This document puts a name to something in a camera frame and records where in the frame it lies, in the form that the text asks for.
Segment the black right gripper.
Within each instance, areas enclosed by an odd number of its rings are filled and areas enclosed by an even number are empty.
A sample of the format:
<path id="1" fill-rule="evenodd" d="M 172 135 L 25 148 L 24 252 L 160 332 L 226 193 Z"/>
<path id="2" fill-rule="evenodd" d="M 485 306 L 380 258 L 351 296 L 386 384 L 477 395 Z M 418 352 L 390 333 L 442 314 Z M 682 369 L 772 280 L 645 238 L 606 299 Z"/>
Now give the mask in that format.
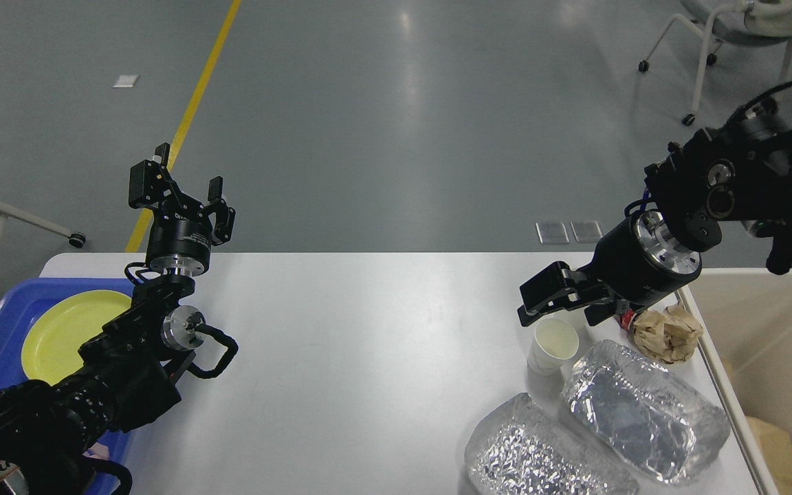
<path id="1" fill-rule="evenodd" d="M 701 275 L 698 252 L 679 244 L 659 210 L 635 211 L 597 242 L 590 263 L 553 262 L 519 286 L 519 323 L 584 308 L 588 326 L 653 306 Z M 614 300 L 606 299 L 606 288 Z"/>

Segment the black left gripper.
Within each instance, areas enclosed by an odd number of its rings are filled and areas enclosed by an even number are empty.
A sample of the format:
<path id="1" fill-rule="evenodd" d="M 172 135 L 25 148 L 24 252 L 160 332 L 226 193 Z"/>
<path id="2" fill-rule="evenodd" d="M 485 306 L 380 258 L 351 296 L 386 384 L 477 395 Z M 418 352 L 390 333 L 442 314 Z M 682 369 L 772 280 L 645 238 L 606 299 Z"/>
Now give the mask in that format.
<path id="1" fill-rule="evenodd" d="M 153 221 L 145 264 L 154 272 L 176 269 L 187 276 L 200 276 L 210 269 L 212 245 L 232 238 L 236 210 L 223 196 L 222 176 L 208 182 L 204 206 L 182 192 L 167 169 L 171 145 L 157 145 L 151 159 L 130 168 L 128 205 L 152 211 Z"/>

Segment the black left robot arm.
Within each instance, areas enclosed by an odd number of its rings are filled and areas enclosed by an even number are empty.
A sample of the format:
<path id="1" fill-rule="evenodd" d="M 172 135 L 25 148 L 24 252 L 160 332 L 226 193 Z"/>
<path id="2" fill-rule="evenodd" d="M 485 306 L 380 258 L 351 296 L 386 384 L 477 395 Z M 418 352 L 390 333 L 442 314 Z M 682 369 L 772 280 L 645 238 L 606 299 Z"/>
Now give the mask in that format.
<path id="1" fill-rule="evenodd" d="M 129 494 L 130 470 L 88 457 L 110 430 L 153 423 L 180 402 L 183 373 L 217 378 L 239 350 L 182 298 L 210 269 L 211 248 L 232 237 L 236 212 L 223 198 L 222 177 L 202 203 L 182 192 L 168 170 L 171 147 L 130 169 L 128 203 L 152 212 L 146 256 L 129 263 L 129 308 L 84 342 L 82 366 L 54 385 L 29 379 L 0 390 L 0 494 L 82 494 L 98 477 Z"/>

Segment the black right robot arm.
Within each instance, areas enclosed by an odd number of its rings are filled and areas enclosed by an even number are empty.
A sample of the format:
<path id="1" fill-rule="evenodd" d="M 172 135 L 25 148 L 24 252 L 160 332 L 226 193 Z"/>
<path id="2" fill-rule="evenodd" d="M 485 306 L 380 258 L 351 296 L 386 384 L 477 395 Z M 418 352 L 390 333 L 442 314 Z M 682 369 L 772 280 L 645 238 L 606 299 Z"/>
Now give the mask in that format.
<path id="1" fill-rule="evenodd" d="M 578 308 L 592 326 L 644 312 L 701 275 L 701 255 L 722 241 L 722 222 L 739 221 L 751 236 L 772 239 L 766 269 L 788 273 L 792 126 L 774 98 L 789 89 L 792 80 L 751 98 L 719 128 L 669 143 L 667 157 L 644 170 L 644 194 L 597 242 L 590 263 L 553 262 L 520 286 L 521 326 Z"/>

